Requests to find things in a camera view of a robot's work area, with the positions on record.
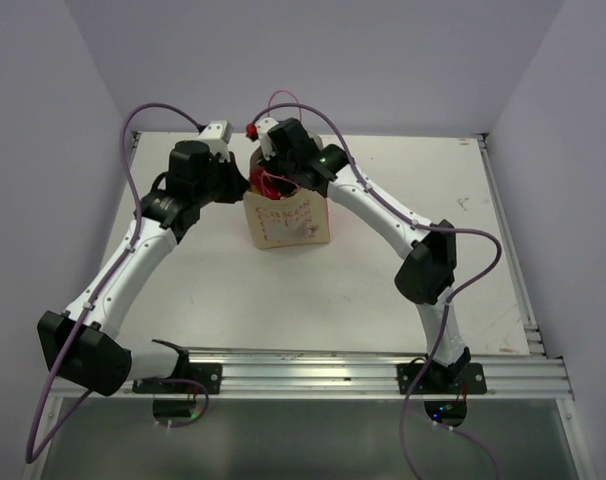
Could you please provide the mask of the Fox's fruit candy bag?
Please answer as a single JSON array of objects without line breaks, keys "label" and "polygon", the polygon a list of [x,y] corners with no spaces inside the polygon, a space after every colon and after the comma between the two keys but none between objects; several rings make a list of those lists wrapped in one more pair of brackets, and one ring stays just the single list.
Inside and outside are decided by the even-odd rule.
[{"label": "Fox's fruit candy bag", "polygon": [[251,191],[270,200],[281,200],[294,195],[298,185],[282,176],[269,173],[262,167],[254,169],[249,176]]}]

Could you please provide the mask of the beige Cakes paper bag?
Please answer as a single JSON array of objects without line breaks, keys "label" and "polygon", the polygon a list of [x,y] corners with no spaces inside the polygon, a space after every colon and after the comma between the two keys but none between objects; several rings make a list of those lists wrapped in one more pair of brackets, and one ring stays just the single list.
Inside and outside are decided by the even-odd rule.
[{"label": "beige Cakes paper bag", "polygon": [[[250,157],[249,176],[262,167],[262,159],[258,146]],[[318,193],[298,186],[294,195],[270,200],[253,193],[250,186],[243,205],[253,245],[259,250],[330,242],[328,202]]]}]

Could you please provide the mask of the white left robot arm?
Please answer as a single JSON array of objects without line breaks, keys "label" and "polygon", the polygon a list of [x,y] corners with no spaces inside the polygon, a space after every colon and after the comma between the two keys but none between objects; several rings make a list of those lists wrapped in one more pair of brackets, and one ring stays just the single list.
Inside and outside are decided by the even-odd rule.
[{"label": "white left robot arm", "polygon": [[195,225],[210,203],[242,200],[249,183],[225,140],[178,142],[168,168],[154,180],[134,210],[118,249],[99,276],[57,314],[48,311],[37,332],[50,372],[110,396],[128,381],[157,381],[168,392],[191,379],[186,349],[155,340],[133,351],[118,336],[130,307],[160,263]]}]

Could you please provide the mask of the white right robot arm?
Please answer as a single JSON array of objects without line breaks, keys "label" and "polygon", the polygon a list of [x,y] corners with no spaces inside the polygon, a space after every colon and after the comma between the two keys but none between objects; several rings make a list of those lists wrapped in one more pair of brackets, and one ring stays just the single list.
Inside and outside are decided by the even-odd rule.
[{"label": "white right robot arm", "polygon": [[417,306],[427,352],[433,356],[430,384],[440,392],[453,391],[463,382],[471,355],[447,301],[457,266],[452,225],[443,220],[420,229],[419,225],[429,224],[427,219],[411,213],[387,192],[377,193],[376,184],[351,165],[343,148],[323,146],[296,118],[265,118],[248,126],[246,134],[260,142],[260,164],[276,177],[277,189],[295,183],[319,193],[355,214],[392,247],[402,260],[394,284]]}]

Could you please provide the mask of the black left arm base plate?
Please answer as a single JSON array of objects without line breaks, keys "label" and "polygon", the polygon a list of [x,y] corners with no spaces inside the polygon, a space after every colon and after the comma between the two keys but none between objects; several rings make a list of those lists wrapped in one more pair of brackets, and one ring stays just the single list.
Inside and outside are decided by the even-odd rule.
[{"label": "black left arm base plate", "polygon": [[136,394],[199,394],[217,395],[223,379],[220,363],[189,363],[180,367],[171,377],[135,380]]}]

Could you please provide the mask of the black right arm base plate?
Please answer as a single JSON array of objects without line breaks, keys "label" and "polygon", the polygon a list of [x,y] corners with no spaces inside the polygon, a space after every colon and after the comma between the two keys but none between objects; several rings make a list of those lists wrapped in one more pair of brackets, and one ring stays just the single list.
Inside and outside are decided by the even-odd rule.
[{"label": "black right arm base plate", "polygon": [[415,359],[396,365],[396,380],[399,393],[405,395],[411,386],[413,395],[483,395],[488,392],[485,374],[480,363],[468,363],[459,373],[452,373],[436,362],[416,381],[424,361]]}]

